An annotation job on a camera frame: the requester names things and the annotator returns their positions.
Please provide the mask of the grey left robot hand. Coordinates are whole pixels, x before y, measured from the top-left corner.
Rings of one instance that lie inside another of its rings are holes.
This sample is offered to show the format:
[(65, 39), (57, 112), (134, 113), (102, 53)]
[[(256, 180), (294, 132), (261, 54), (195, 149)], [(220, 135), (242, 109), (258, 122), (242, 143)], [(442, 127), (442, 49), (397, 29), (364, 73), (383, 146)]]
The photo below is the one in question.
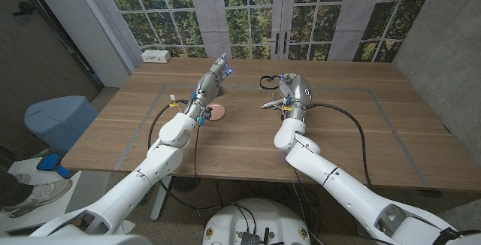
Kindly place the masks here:
[(198, 81), (195, 91), (191, 94), (190, 102), (183, 113), (199, 123), (206, 118), (207, 106), (222, 93), (222, 82), (232, 73), (223, 53)]

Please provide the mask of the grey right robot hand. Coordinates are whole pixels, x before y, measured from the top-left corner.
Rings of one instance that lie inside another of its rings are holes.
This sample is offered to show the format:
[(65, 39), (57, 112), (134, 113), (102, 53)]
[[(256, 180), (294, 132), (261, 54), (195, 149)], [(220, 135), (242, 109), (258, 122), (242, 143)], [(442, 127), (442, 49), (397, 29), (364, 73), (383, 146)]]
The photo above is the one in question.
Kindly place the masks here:
[(285, 98), (284, 117), (305, 121), (307, 106), (312, 101), (312, 89), (307, 80), (300, 74), (285, 73), (280, 75), (279, 91)]

